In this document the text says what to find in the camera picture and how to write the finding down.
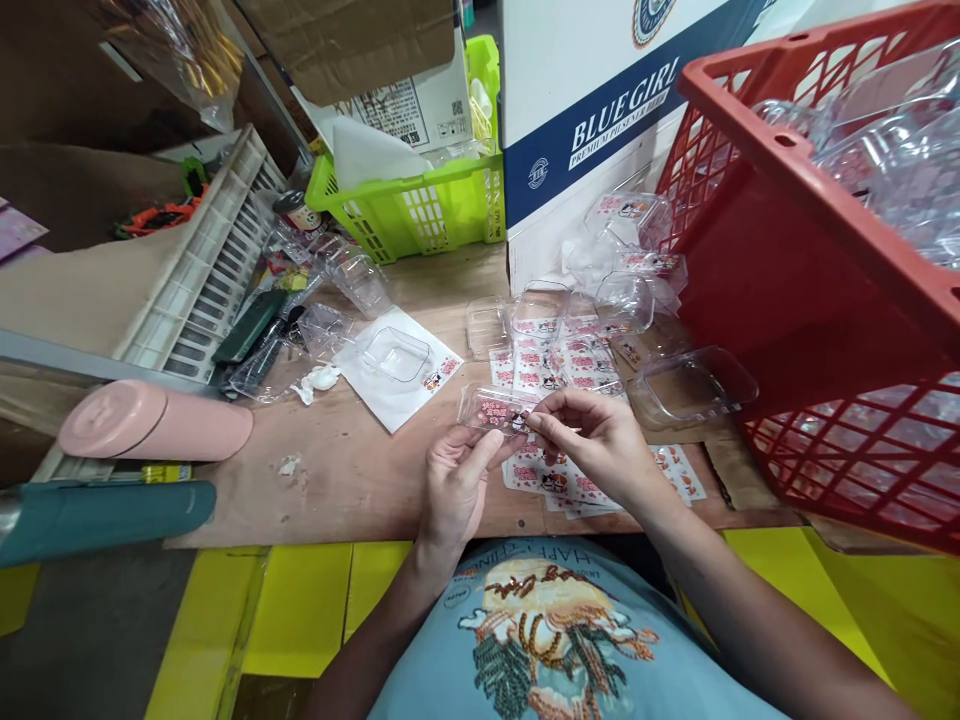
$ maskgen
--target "wooden workbench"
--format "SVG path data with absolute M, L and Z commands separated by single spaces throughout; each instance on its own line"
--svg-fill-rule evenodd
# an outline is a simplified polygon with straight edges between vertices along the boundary
M 393 436 L 343 380 L 318 394 L 310 407 L 296 398 L 254 407 L 256 422 L 246 446 L 226 462 L 198 468 L 197 476 L 217 487 L 213 519 L 196 532 L 168 541 L 169 547 L 416 536 L 426 449 L 455 422 L 461 388 L 470 382 L 490 382 L 489 364 L 471 362 L 467 353 L 466 305 L 484 295 L 509 295 L 506 247 L 471 245 L 446 255 L 404 259 L 384 269 L 397 304 L 466 360 L 457 375 Z M 347 309 L 345 301 L 329 291 L 313 299 Z M 801 524 L 795 513 L 771 502 L 762 489 L 759 501 L 740 502 L 739 509 L 731 509 L 703 445 L 687 444 L 684 449 L 708 495 L 694 502 L 693 509 L 714 528 Z M 298 461 L 296 470 L 281 475 L 280 469 L 291 459 Z M 728 486 L 731 480 L 736 482 L 727 477 Z M 626 513 L 567 520 L 563 513 L 547 512 L 542 496 L 507 489 L 496 471 L 491 473 L 478 535 L 639 529 Z

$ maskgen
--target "green plastic basket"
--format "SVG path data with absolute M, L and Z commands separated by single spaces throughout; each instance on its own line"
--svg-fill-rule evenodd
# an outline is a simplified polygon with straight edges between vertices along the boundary
M 500 53 L 490 35 L 467 41 L 467 74 L 483 83 L 494 103 L 500 92 Z M 337 191 L 333 159 L 317 159 L 307 188 L 307 205 L 326 211 L 381 265 L 407 255 L 434 255 L 475 242 L 507 237 L 503 207 L 503 155 L 454 160 L 423 175 L 364 183 Z

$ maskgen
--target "hand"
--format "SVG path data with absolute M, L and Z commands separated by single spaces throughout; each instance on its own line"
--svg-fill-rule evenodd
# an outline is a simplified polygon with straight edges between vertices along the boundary
M 477 532 L 487 492 L 487 473 L 527 441 L 504 442 L 503 433 L 455 425 L 427 451 L 426 512 L 420 539 L 459 552 Z
M 548 465 L 559 452 L 566 453 L 628 510 L 647 514 L 684 507 L 660 472 L 627 403 L 566 388 L 542 400 L 527 425 L 537 431 L 537 445 Z

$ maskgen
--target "pink thermos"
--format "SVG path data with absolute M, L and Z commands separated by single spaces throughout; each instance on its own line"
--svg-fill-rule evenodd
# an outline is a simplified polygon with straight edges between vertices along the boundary
M 217 462 L 243 447 L 253 413 L 140 380 L 118 380 L 84 399 L 60 428 L 68 455 Z

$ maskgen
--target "red basket grid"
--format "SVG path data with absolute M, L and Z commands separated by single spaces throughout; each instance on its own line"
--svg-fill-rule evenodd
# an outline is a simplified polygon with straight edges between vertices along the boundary
M 690 63 L 658 192 L 687 256 L 681 318 L 733 352 L 760 398 L 738 416 L 794 507 L 960 554 L 960 273 L 930 265 L 766 125 L 960 35 L 922 2 Z

